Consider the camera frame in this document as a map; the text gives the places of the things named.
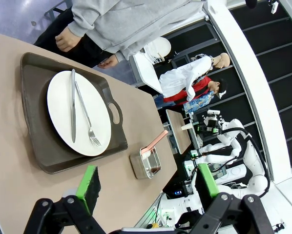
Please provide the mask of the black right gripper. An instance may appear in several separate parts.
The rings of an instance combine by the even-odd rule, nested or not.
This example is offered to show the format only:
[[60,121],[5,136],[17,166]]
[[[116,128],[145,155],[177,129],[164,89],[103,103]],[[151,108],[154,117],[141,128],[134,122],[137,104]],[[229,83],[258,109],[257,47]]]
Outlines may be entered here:
[[205,127],[203,127],[203,130],[205,132],[217,134],[221,130],[220,121],[218,120],[216,116],[204,117],[204,124],[205,124]]

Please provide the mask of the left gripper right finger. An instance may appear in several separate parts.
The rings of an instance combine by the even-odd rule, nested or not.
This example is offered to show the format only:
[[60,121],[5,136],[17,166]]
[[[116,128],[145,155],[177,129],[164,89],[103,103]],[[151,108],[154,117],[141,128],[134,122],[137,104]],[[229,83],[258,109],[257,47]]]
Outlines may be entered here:
[[207,164],[199,164],[195,188],[204,213],[190,230],[191,234],[216,234],[222,225],[232,225],[239,234],[273,234],[274,230],[260,197],[242,199],[220,192]]

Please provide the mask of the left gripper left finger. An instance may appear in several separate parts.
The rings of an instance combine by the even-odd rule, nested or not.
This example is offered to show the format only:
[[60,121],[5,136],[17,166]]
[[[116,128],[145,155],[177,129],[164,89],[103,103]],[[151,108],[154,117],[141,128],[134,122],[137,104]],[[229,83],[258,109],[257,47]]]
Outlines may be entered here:
[[74,195],[53,202],[49,198],[36,201],[24,229],[25,234],[61,234],[64,227],[74,226],[80,234],[103,234],[93,217],[101,184],[98,167],[90,165]]

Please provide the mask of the person's left hand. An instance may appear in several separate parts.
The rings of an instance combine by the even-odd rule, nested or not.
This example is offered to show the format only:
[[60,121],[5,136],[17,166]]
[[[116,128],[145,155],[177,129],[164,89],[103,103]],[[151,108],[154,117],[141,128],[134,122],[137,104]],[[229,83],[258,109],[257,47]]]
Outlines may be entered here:
[[101,69],[107,69],[114,67],[118,64],[118,59],[115,54],[111,55],[109,58],[105,59],[101,63],[99,63],[97,66]]

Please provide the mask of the person's right hand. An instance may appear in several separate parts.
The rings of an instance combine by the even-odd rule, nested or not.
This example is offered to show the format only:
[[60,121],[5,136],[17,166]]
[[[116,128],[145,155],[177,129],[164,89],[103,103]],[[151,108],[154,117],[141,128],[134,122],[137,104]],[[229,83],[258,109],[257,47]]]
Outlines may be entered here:
[[55,36],[55,43],[60,51],[68,52],[73,49],[81,39],[82,37],[76,36],[67,26],[60,34]]

